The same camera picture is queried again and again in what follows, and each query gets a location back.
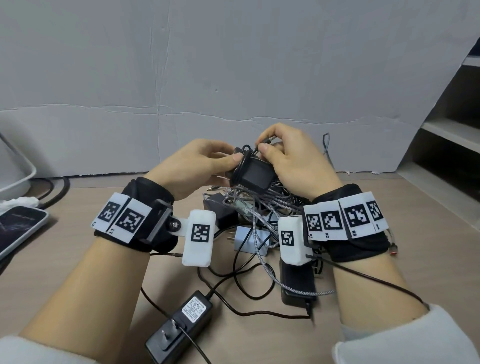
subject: sleeve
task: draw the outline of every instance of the sleeve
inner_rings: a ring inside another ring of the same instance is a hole
[[[333,348],[337,364],[480,364],[471,340],[441,307],[388,331],[370,335],[344,328],[347,342]]]
[[[0,364],[97,364],[97,362],[17,336],[6,336],[0,339]]]

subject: table surface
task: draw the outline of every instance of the table surface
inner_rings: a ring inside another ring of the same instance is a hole
[[[479,233],[437,202],[403,179],[356,181],[364,191],[372,191],[388,219],[397,245],[398,264],[412,289],[424,300],[444,307],[480,348]],[[89,225],[113,192],[121,187],[72,188],[50,210],[49,229],[39,234],[12,261],[0,276],[0,336],[19,332],[62,284],[92,244]],[[175,203],[175,215],[188,217],[192,209],[203,208],[202,192]],[[183,240],[174,252],[182,252]],[[215,241],[212,267],[231,271],[232,242],[221,236]],[[240,254],[241,261],[246,254]],[[279,251],[270,252],[266,261],[279,274]],[[211,282],[217,278],[209,272]],[[265,292],[269,276],[258,267],[241,278],[253,295]],[[318,291],[334,288],[332,270],[316,278]],[[196,290],[208,288],[199,281],[193,267],[184,267],[179,258],[153,256],[145,276],[145,291],[168,312],[175,311]],[[304,310],[283,305],[280,289],[261,301],[251,301],[232,281],[219,289],[239,311],[271,310],[302,315]],[[314,309],[315,324],[309,320],[286,320],[257,315],[239,317],[216,297],[214,318],[198,339],[213,363],[332,363],[331,348],[341,339],[335,295],[320,297]],[[131,330],[119,363],[151,363],[145,341],[165,318],[140,296]],[[203,363],[195,349],[188,350],[181,363]]]

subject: shelf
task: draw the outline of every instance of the shelf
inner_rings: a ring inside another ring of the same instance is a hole
[[[480,129],[450,119],[426,121],[422,129],[480,153]]]
[[[400,166],[397,173],[469,225],[480,230],[480,202],[414,162]]]
[[[467,56],[463,61],[464,66],[473,66],[480,67],[480,57],[479,56]]]

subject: white wall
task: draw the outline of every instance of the white wall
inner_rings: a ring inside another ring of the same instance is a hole
[[[0,128],[44,176],[145,171],[283,121],[393,171],[480,37],[477,0],[0,0]]]

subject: adapter label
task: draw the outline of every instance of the adapter label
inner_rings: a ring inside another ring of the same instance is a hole
[[[195,323],[206,309],[206,306],[198,298],[192,297],[181,311],[192,323]]]

